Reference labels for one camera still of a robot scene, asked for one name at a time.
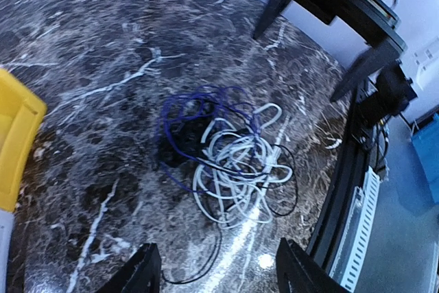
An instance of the white wall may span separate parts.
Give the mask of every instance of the white wall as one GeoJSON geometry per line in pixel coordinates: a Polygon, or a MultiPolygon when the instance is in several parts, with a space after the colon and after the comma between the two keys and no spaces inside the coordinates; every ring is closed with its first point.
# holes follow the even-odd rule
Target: white wall
{"type": "MultiPolygon", "coordinates": [[[[413,67],[413,54],[439,36],[439,0],[398,0],[394,10],[401,19],[397,29],[407,43],[408,50],[402,56],[405,74],[416,81],[417,68],[413,67]]],[[[349,67],[352,61],[367,47],[364,40],[342,20],[336,19],[331,26],[325,25],[296,3],[291,4],[283,16],[296,27],[314,39],[329,52],[343,67],[349,67]]],[[[435,105],[439,104],[439,74],[430,85],[422,90],[414,86],[418,99],[413,101],[406,115],[413,120],[435,105]]]]}

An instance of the white string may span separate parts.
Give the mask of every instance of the white string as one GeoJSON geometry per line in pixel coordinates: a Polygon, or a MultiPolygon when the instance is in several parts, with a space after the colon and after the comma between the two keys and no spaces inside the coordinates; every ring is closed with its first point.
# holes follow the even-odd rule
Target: white string
{"type": "MultiPolygon", "coordinates": [[[[200,194],[194,194],[201,212],[210,220],[219,223],[221,227],[235,228],[249,219],[258,223],[271,222],[273,215],[265,201],[264,188],[269,188],[272,183],[286,183],[293,176],[292,168],[277,163],[281,153],[280,148],[277,146],[273,148],[260,136],[264,128],[275,123],[282,115],[281,107],[273,103],[256,109],[253,114],[260,115],[269,108],[277,109],[277,113],[262,124],[257,132],[253,131],[247,121],[246,133],[239,134],[243,130],[238,133],[236,127],[228,120],[215,118],[202,135],[201,143],[206,143],[213,129],[219,125],[222,127],[212,134],[209,145],[202,151],[206,157],[204,163],[209,166],[204,164],[197,166],[192,186],[194,191],[205,191],[209,197],[216,200],[215,209],[219,210],[219,214],[215,217],[202,204],[200,194]],[[276,168],[282,169],[285,177],[277,178],[272,175],[272,170],[276,168]],[[265,211],[265,217],[254,218],[255,207],[261,207],[265,211]]],[[[278,137],[276,144],[279,144],[280,140],[281,138],[278,137]]]]}

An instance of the yellow box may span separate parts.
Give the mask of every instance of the yellow box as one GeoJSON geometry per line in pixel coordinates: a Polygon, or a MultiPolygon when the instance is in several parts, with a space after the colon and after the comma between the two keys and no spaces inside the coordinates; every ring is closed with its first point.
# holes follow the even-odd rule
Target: yellow box
{"type": "Polygon", "coordinates": [[[13,212],[20,181],[46,104],[0,69],[0,208],[13,212]]]}

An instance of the granite surface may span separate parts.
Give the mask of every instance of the granite surface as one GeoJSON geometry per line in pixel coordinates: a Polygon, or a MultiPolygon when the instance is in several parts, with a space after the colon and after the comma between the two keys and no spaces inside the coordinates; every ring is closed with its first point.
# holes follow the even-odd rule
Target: granite surface
{"type": "MultiPolygon", "coordinates": [[[[257,0],[0,0],[0,65],[48,105],[25,168],[9,292],[93,292],[146,242],[172,280],[196,273],[218,227],[154,164],[163,98],[201,84],[239,85],[283,117],[264,132],[296,155],[298,206],[270,224],[223,231],[212,271],[162,292],[277,292],[281,237],[307,245],[337,158],[347,102],[327,53],[278,18],[251,39],[257,0]]],[[[190,180],[193,168],[174,174],[190,180]]],[[[278,211],[293,185],[268,193],[278,211]]]]}

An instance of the tangled cable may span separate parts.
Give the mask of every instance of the tangled cable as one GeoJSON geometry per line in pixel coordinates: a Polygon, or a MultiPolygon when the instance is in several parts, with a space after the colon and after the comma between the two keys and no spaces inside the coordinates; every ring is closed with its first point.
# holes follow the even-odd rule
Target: tangled cable
{"type": "Polygon", "coordinates": [[[243,93],[248,99],[236,86],[202,86],[195,93],[166,99],[158,126],[164,131],[158,142],[158,161],[174,182],[194,194],[203,214],[220,227],[235,228],[248,219],[268,223],[273,212],[265,200],[267,189],[287,183],[294,175],[290,166],[277,163],[288,118],[271,145],[261,134],[279,120],[281,108],[273,103],[254,108],[248,102],[232,102],[230,92],[243,93]],[[276,114],[262,123],[262,113],[270,108],[276,114]],[[186,160],[198,163],[191,188],[167,170],[186,160]],[[207,204],[212,200],[217,207],[207,204]],[[261,219],[255,209],[263,211],[261,219]]]}

